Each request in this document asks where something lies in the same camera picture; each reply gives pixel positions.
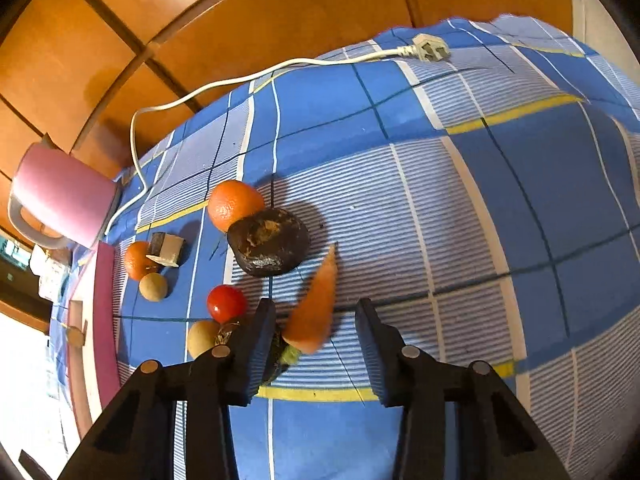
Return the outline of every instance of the shiitake mushroom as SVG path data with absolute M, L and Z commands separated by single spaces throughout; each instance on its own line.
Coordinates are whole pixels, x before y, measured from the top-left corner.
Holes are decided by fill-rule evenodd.
M 309 231 L 292 213 L 268 208 L 231 224 L 226 240 L 241 269 L 264 278 L 285 274 L 304 260 Z

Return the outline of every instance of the pink pitcher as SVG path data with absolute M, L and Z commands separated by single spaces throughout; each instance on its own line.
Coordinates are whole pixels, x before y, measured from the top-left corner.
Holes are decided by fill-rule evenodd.
M 8 215 L 22 235 L 41 247 L 62 248 L 72 240 L 92 248 L 102 237 L 119 199 L 116 183 L 45 136 L 22 157 L 11 186 Z M 62 236 L 47 236 L 31 227 L 21 215 L 22 208 Z

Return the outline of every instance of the power plug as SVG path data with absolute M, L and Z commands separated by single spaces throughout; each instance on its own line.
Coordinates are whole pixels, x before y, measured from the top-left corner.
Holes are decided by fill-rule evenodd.
M 440 61 L 451 55 L 449 45 L 437 36 L 418 34 L 413 40 L 420 61 Z

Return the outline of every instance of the power cord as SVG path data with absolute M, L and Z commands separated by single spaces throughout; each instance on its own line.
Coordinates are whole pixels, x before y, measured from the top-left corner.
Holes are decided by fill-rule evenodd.
M 383 57 L 389 56 L 400 56 L 400 57 L 417 57 L 422 61 L 428 60 L 440 60 L 449 56 L 450 51 L 447 44 L 441 38 L 436 36 L 430 36 L 429 34 L 418 34 L 413 39 L 414 44 L 407 46 L 399 46 L 397 48 L 390 48 L 388 50 L 380 50 L 378 52 L 371 52 L 370 54 L 364 54 L 363 56 L 354 57 L 352 59 L 342 59 L 339 61 L 327 61 L 324 59 L 309 59 L 306 57 L 297 57 L 295 59 L 289 59 L 287 61 L 283 61 L 276 65 L 273 65 L 269 68 L 265 68 L 260 72 L 256 72 L 254 74 L 249 74 L 243 77 L 236 77 L 233 79 L 225 79 L 222 81 L 215 81 L 213 83 L 208 83 L 206 85 L 201 86 L 200 88 L 194 90 L 190 94 L 181 97 L 171 103 L 167 103 L 164 105 L 158 106 L 148 106 L 145 108 L 140 108 L 137 112 L 133 114 L 131 118 L 131 126 L 130 126 L 130 147 L 131 147 L 131 157 L 133 159 L 133 165 L 136 168 L 136 173 L 142 182 L 142 191 L 138 193 L 135 197 L 129 200 L 126 204 L 121 206 L 111 217 L 107 227 L 105 229 L 105 236 L 109 234 L 111 228 L 113 227 L 116 219 L 124 213 L 130 206 L 135 204 L 138 200 L 140 200 L 143 196 L 146 195 L 146 192 L 149 191 L 149 186 L 145 180 L 145 177 L 142 175 L 142 168 L 140 167 L 140 160 L 138 158 L 138 152 L 136 150 L 136 120 L 137 118 L 148 112 L 160 112 L 162 110 L 169 110 L 170 108 L 174 108 L 179 106 L 189 99 L 196 97 L 207 90 L 211 90 L 212 88 L 217 88 L 219 86 L 233 85 L 239 83 L 246 83 L 251 81 L 252 79 L 258 79 L 264 75 L 270 74 L 275 70 L 279 70 L 281 68 L 285 68 L 287 66 L 291 66 L 294 64 L 307 64 L 307 65 L 316 65 L 316 66 L 329 66 L 329 65 L 344 65 L 344 64 L 353 64 L 353 63 L 361 63 L 365 61 L 372 61 L 375 59 L 381 59 Z

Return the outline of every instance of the carrot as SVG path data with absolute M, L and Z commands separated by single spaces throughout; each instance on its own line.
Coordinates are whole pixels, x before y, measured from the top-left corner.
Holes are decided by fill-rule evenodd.
M 317 352 L 331 334 L 338 267 L 335 245 L 316 270 L 305 298 L 289 316 L 282 338 L 299 352 Z

